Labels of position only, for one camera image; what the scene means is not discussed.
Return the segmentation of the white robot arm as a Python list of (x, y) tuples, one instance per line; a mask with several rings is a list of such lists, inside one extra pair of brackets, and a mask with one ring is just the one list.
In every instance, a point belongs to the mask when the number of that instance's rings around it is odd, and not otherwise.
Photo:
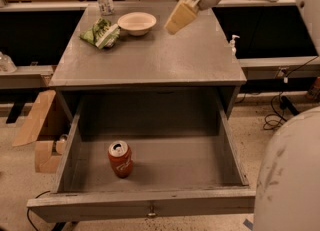
[[(179, 0), (171, 34), (221, 0)], [(296, 0), (320, 54), (320, 0)], [(257, 180), (253, 231), (320, 231), (320, 107), (287, 121), (270, 140)]]

